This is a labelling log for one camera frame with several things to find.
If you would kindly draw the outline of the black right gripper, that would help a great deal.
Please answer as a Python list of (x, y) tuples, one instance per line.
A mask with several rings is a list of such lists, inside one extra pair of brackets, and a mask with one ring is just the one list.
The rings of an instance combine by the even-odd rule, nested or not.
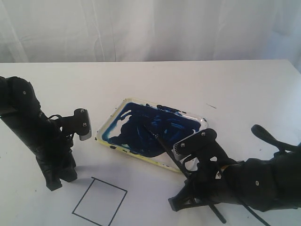
[(196, 200), (235, 200), (226, 168), (235, 164), (218, 143), (193, 144), (190, 157), (199, 161), (180, 192), (168, 199), (173, 211), (199, 207)]

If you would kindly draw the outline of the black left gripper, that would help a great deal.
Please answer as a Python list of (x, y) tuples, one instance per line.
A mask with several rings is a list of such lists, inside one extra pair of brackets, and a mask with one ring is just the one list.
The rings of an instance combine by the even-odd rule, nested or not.
[(54, 191), (62, 187), (60, 179), (72, 182), (78, 178), (72, 155), (73, 134), (49, 134), (35, 132), (35, 155), (46, 181), (46, 187)]

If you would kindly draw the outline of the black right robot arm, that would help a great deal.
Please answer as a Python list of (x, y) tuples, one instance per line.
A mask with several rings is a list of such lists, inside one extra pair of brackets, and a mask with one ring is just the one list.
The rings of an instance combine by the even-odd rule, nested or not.
[(198, 169), (169, 198), (172, 210), (229, 203), (261, 212), (301, 206), (301, 153), (275, 153), (270, 160), (235, 161), (217, 146), (198, 153)]

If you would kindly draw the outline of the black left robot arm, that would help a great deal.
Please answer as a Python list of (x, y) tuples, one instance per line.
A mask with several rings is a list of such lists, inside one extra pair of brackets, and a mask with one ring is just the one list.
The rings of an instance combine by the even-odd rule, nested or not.
[(62, 125), (42, 112), (30, 82), (1, 77), (0, 119), (35, 155), (49, 190), (77, 179), (73, 135), (64, 134)]

